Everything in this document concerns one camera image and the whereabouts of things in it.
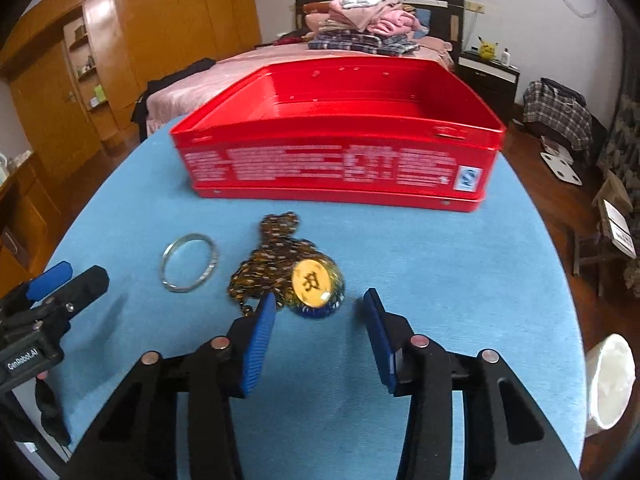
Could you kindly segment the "wooden side cabinet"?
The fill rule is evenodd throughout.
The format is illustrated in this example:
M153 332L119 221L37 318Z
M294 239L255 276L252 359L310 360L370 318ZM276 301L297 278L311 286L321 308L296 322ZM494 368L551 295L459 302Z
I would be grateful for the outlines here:
M44 270L61 226L55 186L40 157L32 153L1 185L2 296Z

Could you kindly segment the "silver bangle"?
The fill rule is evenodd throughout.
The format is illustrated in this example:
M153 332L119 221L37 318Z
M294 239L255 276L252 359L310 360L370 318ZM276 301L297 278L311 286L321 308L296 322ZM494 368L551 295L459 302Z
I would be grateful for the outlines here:
M170 259L173 255L175 255L177 250L182 246L192 242L202 242L207 245L207 247L209 248L208 263L201 275L193 283L186 286L179 286L168 280L166 269ZM218 260L218 248L212 238L202 233L184 234L183 236L180 236L173 242L171 242L163 251L162 256L160 257L160 268L158 269L158 276L160 277L160 282L162 283L163 288L168 290L168 292L173 292L174 294L187 294L188 292L192 292L192 290L201 287L212 277L218 264Z

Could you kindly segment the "blue table cloth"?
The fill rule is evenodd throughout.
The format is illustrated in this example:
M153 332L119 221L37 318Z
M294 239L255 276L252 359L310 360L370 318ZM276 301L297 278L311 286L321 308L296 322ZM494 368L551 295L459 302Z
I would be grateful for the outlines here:
M575 479L582 340L496 162L470 214L206 200L167 130L55 255L110 280L54 371L69 479Z

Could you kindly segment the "black garment on bed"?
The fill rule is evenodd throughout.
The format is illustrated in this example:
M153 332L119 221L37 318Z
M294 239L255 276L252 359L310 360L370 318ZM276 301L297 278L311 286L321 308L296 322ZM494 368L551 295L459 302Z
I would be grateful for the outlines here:
M205 72L216 64L216 61L212 58L201 58L196 62L186 66L178 72L163 76L160 79L150 80L146 84L146 89L138 97L136 104L134 104L134 110L132 111L130 122L133 122L138 126L139 130L139 142L142 143L148 138L148 127L146 126L146 120L149 116L148 99L154 93L164 90L171 84L183 80L186 77L192 76L197 73Z

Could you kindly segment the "red metal tin box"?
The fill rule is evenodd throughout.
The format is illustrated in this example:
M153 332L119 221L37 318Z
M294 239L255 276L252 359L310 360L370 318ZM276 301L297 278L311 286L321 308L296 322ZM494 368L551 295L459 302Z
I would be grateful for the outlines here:
M506 128L439 64L361 55L264 66L170 134L203 197L470 212Z

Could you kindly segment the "wooden wardrobe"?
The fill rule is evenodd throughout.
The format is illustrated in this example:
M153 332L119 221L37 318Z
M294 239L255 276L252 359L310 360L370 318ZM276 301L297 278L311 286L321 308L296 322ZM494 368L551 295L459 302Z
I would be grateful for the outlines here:
M262 40L255 0L43 0L1 50L1 75L48 177L130 133L149 81Z

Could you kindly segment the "white bin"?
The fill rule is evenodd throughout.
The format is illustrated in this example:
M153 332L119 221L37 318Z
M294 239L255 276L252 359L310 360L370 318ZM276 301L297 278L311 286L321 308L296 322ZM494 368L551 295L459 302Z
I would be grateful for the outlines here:
M612 429L623 417L636 381L636 363L630 345L612 334L586 355L586 437Z

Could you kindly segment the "white bathroom scale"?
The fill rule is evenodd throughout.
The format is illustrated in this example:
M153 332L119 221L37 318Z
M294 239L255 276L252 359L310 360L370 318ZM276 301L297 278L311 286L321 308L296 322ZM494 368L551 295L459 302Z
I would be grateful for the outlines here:
M571 185L582 186L582 179L566 160L546 152L541 152L540 157L557 179Z

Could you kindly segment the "small wooden stool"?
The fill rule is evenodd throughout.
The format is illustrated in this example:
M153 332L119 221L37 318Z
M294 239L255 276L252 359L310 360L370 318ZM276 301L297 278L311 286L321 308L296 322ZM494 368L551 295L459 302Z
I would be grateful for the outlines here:
M639 216L634 212L623 181L608 170L591 202L599 220L596 232L581 237L573 232L572 275L582 268L598 268L598 296L603 296L602 270L608 263L624 260L623 280L634 298L639 297Z

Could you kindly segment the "dark nightstand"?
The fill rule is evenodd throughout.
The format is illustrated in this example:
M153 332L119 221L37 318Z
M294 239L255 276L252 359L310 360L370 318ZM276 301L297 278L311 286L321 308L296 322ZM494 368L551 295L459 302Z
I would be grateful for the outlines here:
M517 68L483 60L475 52L463 51L458 57L456 74L506 126L509 125L520 82Z

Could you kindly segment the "yellow pikachu toy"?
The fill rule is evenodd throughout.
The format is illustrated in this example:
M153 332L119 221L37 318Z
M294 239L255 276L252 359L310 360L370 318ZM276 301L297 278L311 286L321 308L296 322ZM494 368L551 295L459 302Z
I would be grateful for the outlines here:
M496 58L496 51L498 48L498 42L485 41L482 38L478 38L480 45L478 46L478 55L484 61L491 62Z

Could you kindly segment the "white bottle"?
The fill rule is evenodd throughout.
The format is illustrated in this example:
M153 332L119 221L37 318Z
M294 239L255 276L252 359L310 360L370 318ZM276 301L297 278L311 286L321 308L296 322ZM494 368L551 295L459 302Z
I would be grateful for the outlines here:
M507 48L504 48L502 53L501 53L501 63L504 66L509 66L510 65L510 52Z

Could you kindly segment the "dark patterned curtain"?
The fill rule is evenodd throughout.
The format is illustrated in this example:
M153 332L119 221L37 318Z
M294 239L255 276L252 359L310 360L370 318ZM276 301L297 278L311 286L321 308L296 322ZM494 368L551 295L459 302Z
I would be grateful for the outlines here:
M610 135L598 166L615 174L639 208L639 19L623 27L623 77Z

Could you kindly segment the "bed with pink cover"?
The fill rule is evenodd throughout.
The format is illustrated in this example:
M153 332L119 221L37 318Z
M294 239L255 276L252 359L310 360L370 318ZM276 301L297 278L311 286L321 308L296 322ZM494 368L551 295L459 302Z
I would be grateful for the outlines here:
M269 64L329 58L330 56L366 55L350 51L315 51L307 46L310 39L305 22L307 6L314 2L331 0L297 0L295 3L296 29L280 36L270 46L258 46L253 50L216 61L205 72L186 77L169 87L154 93L148 99L149 116L146 120L148 137L168 122L189 114L204 105L230 84ZM462 51L462 32L465 0L397 0L407 9L419 10L420 19L431 12L428 35L417 39L419 49L408 56L434 61L447 70L454 68Z

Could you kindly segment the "pile of folded clothes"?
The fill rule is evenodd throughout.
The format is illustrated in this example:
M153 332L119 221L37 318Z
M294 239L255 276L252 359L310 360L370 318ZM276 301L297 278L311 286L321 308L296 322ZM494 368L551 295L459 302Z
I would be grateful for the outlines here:
M428 35L431 12L397 0L331 0L306 7L308 48L404 56L419 49L417 39Z

